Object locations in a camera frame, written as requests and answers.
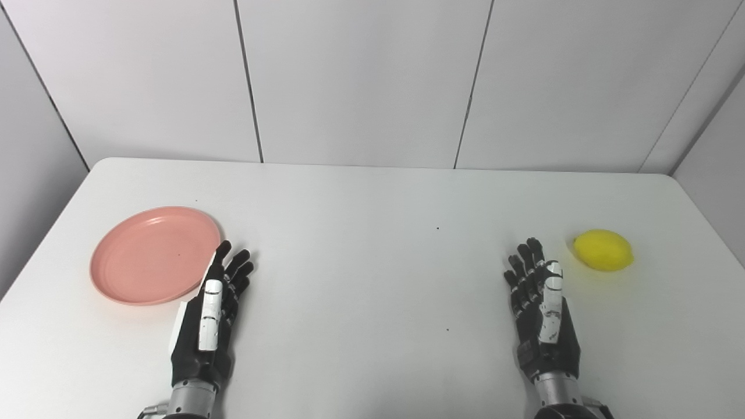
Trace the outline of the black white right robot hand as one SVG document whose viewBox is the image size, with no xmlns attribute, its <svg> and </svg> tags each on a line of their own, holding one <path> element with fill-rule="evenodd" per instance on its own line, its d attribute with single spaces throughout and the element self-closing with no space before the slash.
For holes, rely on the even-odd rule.
<svg viewBox="0 0 745 419">
<path fill-rule="evenodd" d="M 531 380 L 555 371 L 579 377 L 581 350 L 559 261 L 547 259 L 542 243 L 530 237 L 508 263 L 503 277 L 518 333 L 519 368 Z"/>
</svg>

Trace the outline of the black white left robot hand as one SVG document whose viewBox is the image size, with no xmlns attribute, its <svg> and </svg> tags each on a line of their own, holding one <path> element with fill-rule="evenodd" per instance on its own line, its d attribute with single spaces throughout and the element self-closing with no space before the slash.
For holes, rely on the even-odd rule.
<svg viewBox="0 0 745 419">
<path fill-rule="evenodd" d="M 178 336 L 171 350 L 171 383 L 183 384 L 186 380 L 199 379 L 220 390 L 229 379 L 234 358 L 230 349 L 232 328 L 239 315 L 240 297 L 248 289 L 250 274 L 254 270 L 249 250 L 242 249 L 228 264 L 224 260 L 231 252 L 232 243 L 224 240 L 215 250 L 212 262 L 207 267 L 197 294 L 183 309 L 179 322 Z M 217 326 L 215 349 L 200 349 L 200 330 L 203 320 L 203 300 L 205 287 L 210 279 L 216 279 L 222 286 L 217 300 Z"/>
</svg>

